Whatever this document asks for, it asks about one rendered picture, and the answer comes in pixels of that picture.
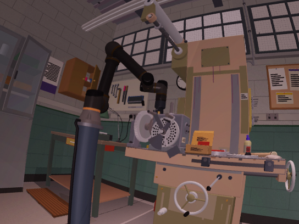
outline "green tiled wall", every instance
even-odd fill
[[[36,106],[30,135],[26,174],[46,173],[51,131],[75,134],[74,121],[77,116]],[[123,139],[128,123],[124,122]],[[103,132],[118,138],[117,122],[102,121]],[[299,167],[299,126],[253,126],[250,139],[253,152],[276,151],[287,161],[292,160]],[[53,174],[67,174],[71,171],[74,147],[56,142],[53,158]],[[132,158],[124,153],[105,152],[103,179],[129,187]],[[157,194],[157,184],[153,183],[155,163],[139,160],[136,190]],[[246,177],[242,212],[255,215],[299,220],[299,184],[293,192],[285,189],[285,184],[271,177]]]
[[[25,174],[46,174],[51,140],[51,131],[75,134],[75,119],[78,116],[61,111],[36,106],[29,140]],[[117,122],[102,121],[103,132],[113,135],[113,141],[118,139]],[[128,123],[123,122],[121,139],[126,136]],[[129,141],[131,123],[128,135],[123,141]],[[62,142],[55,142],[52,174],[70,174],[73,162],[74,147]],[[157,194],[158,185],[153,183],[155,162],[139,160],[136,187],[138,191]],[[132,158],[125,153],[114,151],[105,152],[102,178],[122,186],[130,186]]]
[[[253,126],[250,133],[252,152],[275,151],[299,172],[299,126]],[[272,177],[247,176],[242,212],[299,220],[299,184],[286,191],[285,183]]]

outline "wooden slat mat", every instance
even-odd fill
[[[69,203],[65,202],[48,188],[27,189],[27,192],[54,218],[68,214]]]

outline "ceiling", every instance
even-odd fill
[[[87,2],[89,2],[90,4],[93,5],[93,7],[98,8],[98,10],[102,14],[110,11],[111,9],[119,7],[127,2],[130,2],[130,1],[132,1],[132,0],[87,0]],[[177,5],[177,4],[181,4],[181,3],[185,3],[185,2],[192,2],[192,1],[194,1],[194,0],[173,0],[171,2],[162,4],[161,7],[167,8],[170,6]],[[222,6],[222,0],[213,0],[213,2],[214,2],[215,7]],[[115,24],[121,24],[128,20],[141,17],[142,11],[143,11],[143,9],[139,9],[129,15],[125,15],[121,18],[118,18],[117,20],[112,21],[112,22]]]

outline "workbench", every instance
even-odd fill
[[[48,158],[48,168],[47,168],[47,177],[46,177],[46,186],[50,186],[51,179],[62,185],[63,187],[70,189],[70,175],[51,175],[52,172],[52,162],[53,162],[53,154],[54,154],[54,147],[55,141],[68,143],[70,139],[75,139],[74,135],[54,132],[51,131],[51,143],[49,149],[49,158]],[[105,147],[107,145],[116,146],[115,150],[120,152],[125,152],[126,143],[121,142],[112,142],[112,141],[104,141],[109,140],[109,136],[106,135],[99,135],[98,140],[98,147],[97,147],[97,163],[95,166],[95,180],[94,180],[94,187],[93,187],[93,197],[92,197],[92,217],[98,217],[98,209],[99,203],[115,200],[118,198],[123,198],[129,196],[128,205],[133,205],[134,201],[134,191],[135,191],[135,183],[136,183],[136,175],[137,175],[137,164],[138,159],[134,158],[132,161],[132,171],[131,171],[131,181],[130,181],[130,189],[129,193],[119,190],[117,188],[111,187],[106,184],[102,184],[101,189],[101,182],[102,182],[102,171],[103,171],[103,163],[104,163],[104,153]],[[100,192],[104,192],[104,197],[100,198]]]
[[[246,176],[276,177],[285,184],[286,160],[258,158],[233,158],[228,156],[177,154],[169,158],[167,152],[145,148],[126,147],[125,156],[156,162],[154,183],[158,184],[154,224],[163,223],[202,223],[202,224],[239,224],[242,211]],[[197,214],[184,217],[174,204],[175,189],[183,182],[195,181],[204,188],[210,186],[221,175],[215,185],[208,191],[209,199],[206,209]],[[204,199],[203,190],[189,184],[188,189]],[[182,206],[187,191],[182,187],[178,191],[178,204]],[[187,204],[186,211],[197,211],[203,207],[202,201]],[[157,212],[166,208],[164,215]]]

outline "bottle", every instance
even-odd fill
[[[246,141],[244,142],[244,153],[245,155],[251,155],[251,141],[249,135],[246,136]]]

